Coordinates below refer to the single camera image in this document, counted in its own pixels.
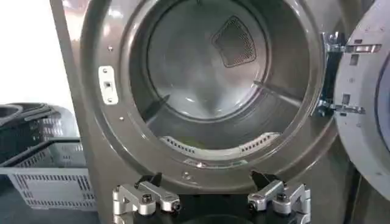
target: metal hinge bracket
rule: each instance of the metal hinge bracket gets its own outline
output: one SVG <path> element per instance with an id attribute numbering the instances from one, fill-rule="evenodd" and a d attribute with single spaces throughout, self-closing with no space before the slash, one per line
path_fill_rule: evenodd
<path id="1" fill-rule="evenodd" d="M 347 44 L 345 35 L 340 32 L 322 33 L 321 40 L 325 51 L 325 79 L 321 95 L 312 115 L 332 116 L 335 111 L 342 114 L 365 114 L 366 111 L 363 107 L 349 105 L 349 102 L 342 105 L 333 103 L 336 75 L 344 54 L 374 54 L 381 49 L 382 45 L 361 44 L 359 41 L 356 41 L 354 44 Z"/>

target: silver metal clamp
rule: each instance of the silver metal clamp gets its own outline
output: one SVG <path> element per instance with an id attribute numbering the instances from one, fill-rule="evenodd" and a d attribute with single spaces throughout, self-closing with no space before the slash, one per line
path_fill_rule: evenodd
<path id="1" fill-rule="evenodd" d="M 311 194 L 304 184 L 295 184 L 285 188 L 272 200 L 274 211 L 281 215 L 297 212 L 298 223 L 311 222 Z"/>
<path id="2" fill-rule="evenodd" d="M 115 224 L 132 223 L 132 212 L 148 216 L 156 212 L 157 203 L 164 212 L 177 212 L 181 208 L 179 196 L 150 182 L 141 182 L 138 189 L 124 184 L 113 190 Z"/>
<path id="3" fill-rule="evenodd" d="M 284 191 L 285 185 L 280 180 L 274 180 L 262 190 L 248 195 L 249 209 L 253 211 L 267 210 L 267 203 L 277 194 Z"/>

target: stainless steel drum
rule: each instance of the stainless steel drum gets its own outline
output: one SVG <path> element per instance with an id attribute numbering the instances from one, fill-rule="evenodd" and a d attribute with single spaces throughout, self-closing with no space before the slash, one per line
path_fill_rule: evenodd
<path id="1" fill-rule="evenodd" d="M 269 145 L 296 117 L 321 57 L 310 61 L 315 43 L 280 1 L 166 1 L 140 30 L 129 58 L 138 111 L 154 136 L 198 159 Z"/>
<path id="2" fill-rule="evenodd" d="M 313 116 L 321 33 L 349 35 L 370 3 L 53 1 L 103 221 L 112 189 L 141 175 L 162 172 L 176 193 L 230 194 L 252 191 L 257 170 L 311 184 L 313 222 L 341 222 L 349 160 L 333 119 Z"/>

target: bolt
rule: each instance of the bolt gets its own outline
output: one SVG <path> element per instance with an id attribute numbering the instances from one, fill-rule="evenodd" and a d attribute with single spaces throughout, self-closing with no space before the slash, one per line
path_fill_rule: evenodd
<path id="1" fill-rule="evenodd" d="M 151 194 L 144 194 L 142 195 L 142 202 L 143 203 L 149 203 L 152 201 L 152 195 Z"/>
<path id="2" fill-rule="evenodd" d="M 174 212 L 179 212 L 181 210 L 181 208 L 182 208 L 182 205 L 178 201 L 175 201 L 172 204 L 172 211 L 174 211 Z"/>
<path id="3" fill-rule="evenodd" d="M 287 195 L 286 195 L 286 194 L 283 194 L 283 193 L 278 194 L 278 195 L 276 196 L 276 199 L 277 199 L 278 201 L 288 201 Z"/>
<path id="4" fill-rule="evenodd" d="M 257 205 L 254 201 L 251 201 L 247 205 L 249 212 L 256 212 L 257 211 Z"/>

